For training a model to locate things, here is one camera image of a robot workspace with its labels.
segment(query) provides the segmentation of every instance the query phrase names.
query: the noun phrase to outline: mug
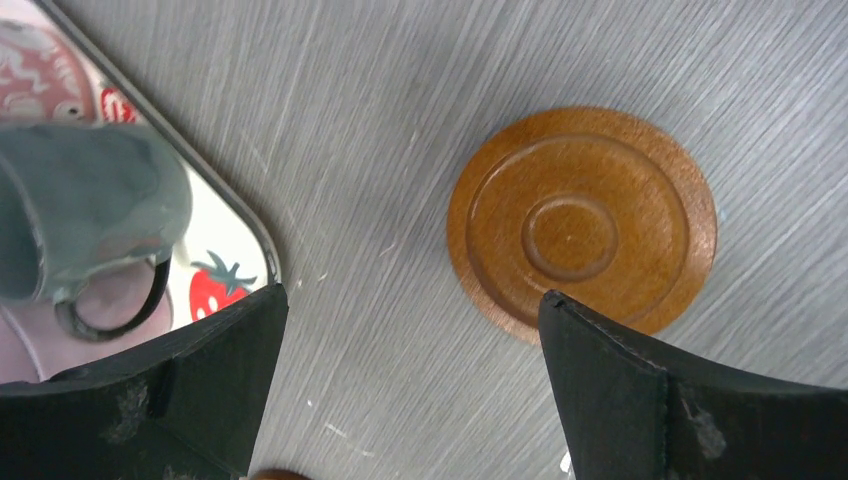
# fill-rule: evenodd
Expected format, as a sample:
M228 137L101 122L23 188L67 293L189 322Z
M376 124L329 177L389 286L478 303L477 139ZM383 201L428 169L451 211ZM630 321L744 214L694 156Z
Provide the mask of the mug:
M62 327L107 341L141 325L166 292L188 228L179 154L149 126L0 126L0 303L50 301ZM152 261L147 300L122 326L90 325L75 300L100 272Z

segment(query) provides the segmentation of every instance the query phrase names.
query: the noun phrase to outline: brushed metal surface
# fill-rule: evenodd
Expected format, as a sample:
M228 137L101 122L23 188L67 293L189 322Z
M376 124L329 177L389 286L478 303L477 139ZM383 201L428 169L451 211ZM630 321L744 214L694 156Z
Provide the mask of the brushed metal surface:
M845 2L58 3L287 258L291 319L255 469L563 477L541 352L474 309L444 233L475 149L554 106L653 122L713 189L713 274L660 338L848 386Z

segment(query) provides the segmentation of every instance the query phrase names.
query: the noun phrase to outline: strawberry print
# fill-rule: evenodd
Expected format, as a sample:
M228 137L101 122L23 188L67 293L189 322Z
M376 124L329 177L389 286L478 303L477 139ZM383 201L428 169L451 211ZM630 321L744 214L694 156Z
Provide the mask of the strawberry print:
M207 251L214 265L193 262L192 267L199 269L191 279L189 286L189 305L191 321L202 320L209 315L232 305L250 294L248 287L256 282L253 278L238 278L238 263L231 268L214 252Z
M107 122L136 123L138 119L135 107L117 88L113 87L105 88L100 93L100 111Z

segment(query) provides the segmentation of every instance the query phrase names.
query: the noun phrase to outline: round wooden coaster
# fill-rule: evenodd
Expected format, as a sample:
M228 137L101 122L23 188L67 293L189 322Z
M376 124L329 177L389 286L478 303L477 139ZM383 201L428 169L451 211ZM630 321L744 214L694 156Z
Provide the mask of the round wooden coaster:
M267 471L257 474L253 480L309 480L303 475L283 471Z
M694 300L716 248L712 195L671 137L636 117L564 108L486 142L457 182L448 248L499 327L538 344L558 289L630 328L663 329Z

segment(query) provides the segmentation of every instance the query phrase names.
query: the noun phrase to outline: black plastic part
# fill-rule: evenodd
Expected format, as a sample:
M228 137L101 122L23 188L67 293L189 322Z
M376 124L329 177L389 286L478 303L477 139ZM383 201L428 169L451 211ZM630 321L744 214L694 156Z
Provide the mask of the black plastic part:
M579 480L848 478L846 391L705 360L555 291L539 333Z
M39 384L0 385L0 477L246 475L285 330L280 285Z

